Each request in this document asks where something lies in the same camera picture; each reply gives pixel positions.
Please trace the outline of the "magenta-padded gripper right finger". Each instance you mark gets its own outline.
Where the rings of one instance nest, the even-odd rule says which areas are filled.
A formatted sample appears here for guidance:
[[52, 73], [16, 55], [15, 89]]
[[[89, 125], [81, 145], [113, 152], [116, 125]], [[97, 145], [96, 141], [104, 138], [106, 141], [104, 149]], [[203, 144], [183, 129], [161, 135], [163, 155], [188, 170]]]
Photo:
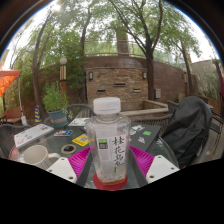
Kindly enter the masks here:
[[130, 147], [129, 156], [140, 187], [179, 171], [179, 168], [164, 156], [153, 156], [133, 146]]

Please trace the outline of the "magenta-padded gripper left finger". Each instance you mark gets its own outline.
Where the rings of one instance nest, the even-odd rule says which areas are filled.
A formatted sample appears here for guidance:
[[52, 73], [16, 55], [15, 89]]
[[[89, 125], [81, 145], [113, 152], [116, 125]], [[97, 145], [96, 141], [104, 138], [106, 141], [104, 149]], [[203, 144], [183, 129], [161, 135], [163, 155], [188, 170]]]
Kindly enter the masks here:
[[87, 147], [69, 158], [59, 158], [47, 171], [83, 187], [87, 181], [91, 163], [92, 156], [90, 148]]

